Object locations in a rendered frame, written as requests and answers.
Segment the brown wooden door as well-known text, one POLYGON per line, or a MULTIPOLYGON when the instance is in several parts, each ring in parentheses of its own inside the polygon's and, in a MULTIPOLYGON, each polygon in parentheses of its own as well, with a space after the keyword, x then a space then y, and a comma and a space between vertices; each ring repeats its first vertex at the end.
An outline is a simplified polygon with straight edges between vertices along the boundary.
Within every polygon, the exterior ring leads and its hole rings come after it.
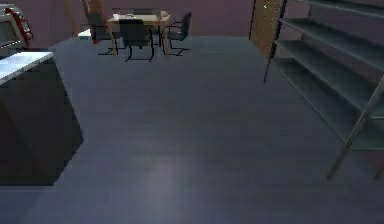
POLYGON ((268 57, 282 0, 255 0, 252 17, 251 42, 268 57))

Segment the grey metal shelving unit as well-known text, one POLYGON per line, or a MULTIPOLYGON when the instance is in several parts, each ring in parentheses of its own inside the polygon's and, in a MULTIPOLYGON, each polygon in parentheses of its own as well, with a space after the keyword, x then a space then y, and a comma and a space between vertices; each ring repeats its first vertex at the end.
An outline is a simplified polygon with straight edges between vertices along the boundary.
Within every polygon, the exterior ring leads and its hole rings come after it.
POLYGON ((326 178, 332 179, 350 152, 384 152, 384 46, 317 23, 286 18, 282 0, 266 66, 275 67, 343 142, 326 178), (373 85, 302 40, 281 40, 283 25, 364 62, 381 73, 373 85))

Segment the light wooden dining table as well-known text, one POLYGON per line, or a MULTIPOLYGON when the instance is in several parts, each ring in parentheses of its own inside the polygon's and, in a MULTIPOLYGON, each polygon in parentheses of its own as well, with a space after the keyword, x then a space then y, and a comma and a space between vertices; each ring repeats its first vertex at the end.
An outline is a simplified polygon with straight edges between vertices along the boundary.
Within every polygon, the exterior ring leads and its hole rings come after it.
POLYGON ((154 38, 151 27, 162 28, 168 25, 170 16, 162 15, 117 15, 106 21, 106 27, 112 38, 112 52, 114 56, 118 55, 119 48, 117 40, 123 40, 124 49, 129 50, 127 61, 133 60, 133 48, 143 48, 149 46, 151 55, 148 61, 154 57, 154 38))

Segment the brown wooden ladder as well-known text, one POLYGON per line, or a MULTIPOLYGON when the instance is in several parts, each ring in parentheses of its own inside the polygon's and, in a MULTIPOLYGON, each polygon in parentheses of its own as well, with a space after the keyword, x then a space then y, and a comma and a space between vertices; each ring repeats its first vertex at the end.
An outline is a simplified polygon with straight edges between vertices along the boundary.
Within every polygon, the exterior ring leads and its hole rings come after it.
POLYGON ((102 18, 105 20, 101 0, 62 0, 62 1, 64 2, 64 7, 65 7, 66 13, 68 15, 69 24, 70 24, 71 31, 72 31, 73 35, 78 35, 80 33, 80 31, 79 31, 80 26, 76 23, 74 13, 73 13, 73 10, 71 8, 71 4, 74 1, 80 2, 80 6, 83 10, 83 14, 86 17, 85 26, 88 27, 89 31, 90 31, 90 27, 88 25, 88 19, 87 19, 88 14, 100 13, 102 18))

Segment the black counter with white top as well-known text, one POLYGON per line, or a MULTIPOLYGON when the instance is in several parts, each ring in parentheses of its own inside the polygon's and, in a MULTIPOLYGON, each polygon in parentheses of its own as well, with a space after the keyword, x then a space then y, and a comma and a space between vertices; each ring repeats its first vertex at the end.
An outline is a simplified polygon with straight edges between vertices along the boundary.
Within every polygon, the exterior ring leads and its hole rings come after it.
POLYGON ((52 186, 83 143, 52 52, 0 60, 0 186, 52 186))

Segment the black dining chair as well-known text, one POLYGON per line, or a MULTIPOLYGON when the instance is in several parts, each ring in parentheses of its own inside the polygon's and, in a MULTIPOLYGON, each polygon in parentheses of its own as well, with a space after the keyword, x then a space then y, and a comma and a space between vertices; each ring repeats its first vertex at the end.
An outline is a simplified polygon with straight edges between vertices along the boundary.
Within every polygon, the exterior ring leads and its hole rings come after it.
POLYGON ((134 60, 133 48, 142 49, 145 46, 151 48, 151 56, 148 61, 151 62, 154 57, 153 33, 146 27, 142 19, 124 19, 119 21, 119 30, 123 39, 123 44, 129 49, 126 61, 134 60))
POLYGON ((112 47, 105 52, 105 55, 117 55, 117 41, 115 34, 106 25, 105 20, 100 13, 90 13, 87 15, 88 25, 90 27, 92 42, 98 44, 101 41, 111 40, 112 47))
POLYGON ((172 56, 181 56, 183 51, 187 51, 187 48, 173 47, 173 41, 184 41, 189 35, 190 21, 192 13, 186 13, 181 21, 174 21, 171 25, 168 25, 161 32, 161 42, 168 39, 169 47, 172 50, 177 50, 177 53, 172 53, 172 56))

